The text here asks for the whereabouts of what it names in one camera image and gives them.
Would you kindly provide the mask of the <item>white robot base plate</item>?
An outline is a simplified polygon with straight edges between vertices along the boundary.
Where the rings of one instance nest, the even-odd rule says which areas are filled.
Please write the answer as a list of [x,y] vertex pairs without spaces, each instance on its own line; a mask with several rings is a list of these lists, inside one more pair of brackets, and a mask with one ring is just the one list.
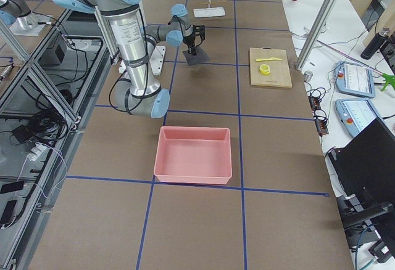
[[148,43],[148,49],[144,41],[135,41],[126,45],[118,45],[122,56],[122,62],[118,68],[120,75],[144,76],[146,65],[153,65],[153,74],[159,75],[165,55],[165,47],[157,48],[155,44]]

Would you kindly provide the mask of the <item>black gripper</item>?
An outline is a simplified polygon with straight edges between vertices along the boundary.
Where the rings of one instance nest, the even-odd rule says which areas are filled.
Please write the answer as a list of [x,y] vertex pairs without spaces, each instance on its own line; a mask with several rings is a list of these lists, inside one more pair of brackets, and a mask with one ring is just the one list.
[[188,54],[192,54],[192,55],[197,55],[196,52],[196,44],[195,44],[195,35],[194,35],[194,25],[190,26],[187,30],[186,30],[186,36],[184,36],[183,38],[183,42],[187,45],[188,47]]

